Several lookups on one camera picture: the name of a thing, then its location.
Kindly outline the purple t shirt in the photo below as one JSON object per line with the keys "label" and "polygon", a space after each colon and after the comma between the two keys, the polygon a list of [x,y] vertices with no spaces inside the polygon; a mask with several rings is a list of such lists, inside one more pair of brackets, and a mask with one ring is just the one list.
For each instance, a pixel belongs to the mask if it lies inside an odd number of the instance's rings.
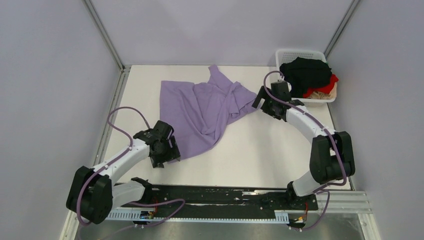
{"label": "purple t shirt", "polygon": [[161,82],[159,118],[174,128],[181,160],[211,150],[228,125],[256,111],[256,93],[231,81],[217,65],[208,70],[207,82]]}

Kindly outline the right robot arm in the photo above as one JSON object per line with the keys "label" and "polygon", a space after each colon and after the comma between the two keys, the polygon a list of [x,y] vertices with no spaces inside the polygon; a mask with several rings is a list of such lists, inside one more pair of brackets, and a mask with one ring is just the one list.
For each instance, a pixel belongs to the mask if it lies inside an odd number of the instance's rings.
{"label": "right robot arm", "polygon": [[311,144],[309,170],[288,184],[286,204],[298,209],[306,197],[327,186],[342,186],[356,172],[352,138],[335,131],[314,117],[298,99],[291,99],[288,84],[277,81],[263,85],[252,106],[267,115],[294,126]]}

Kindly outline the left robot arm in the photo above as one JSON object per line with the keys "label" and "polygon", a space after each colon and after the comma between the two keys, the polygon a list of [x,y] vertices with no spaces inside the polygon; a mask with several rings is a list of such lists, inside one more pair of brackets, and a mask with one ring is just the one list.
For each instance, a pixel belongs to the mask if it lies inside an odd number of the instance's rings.
{"label": "left robot arm", "polygon": [[93,167],[81,166],[73,177],[66,208],[86,225],[100,224],[112,210],[127,204],[149,206],[153,201],[151,183],[139,177],[126,183],[118,181],[142,160],[149,159],[153,168],[179,160],[181,154],[173,133],[171,125],[159,120],[153,128],[131,136],[129,144],[111,159]]}

